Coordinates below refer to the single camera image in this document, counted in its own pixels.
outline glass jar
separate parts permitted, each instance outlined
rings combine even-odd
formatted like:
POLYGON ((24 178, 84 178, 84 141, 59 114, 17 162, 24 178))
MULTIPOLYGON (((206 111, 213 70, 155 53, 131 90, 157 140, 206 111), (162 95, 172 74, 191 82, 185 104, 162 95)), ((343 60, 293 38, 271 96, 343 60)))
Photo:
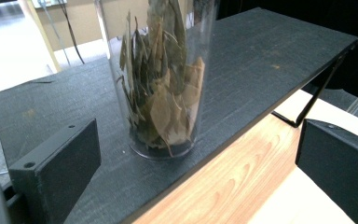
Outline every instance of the glass jar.
POLYGON ((185 155, 200 129, 214 0, 95 0, 129 145, 185 155))

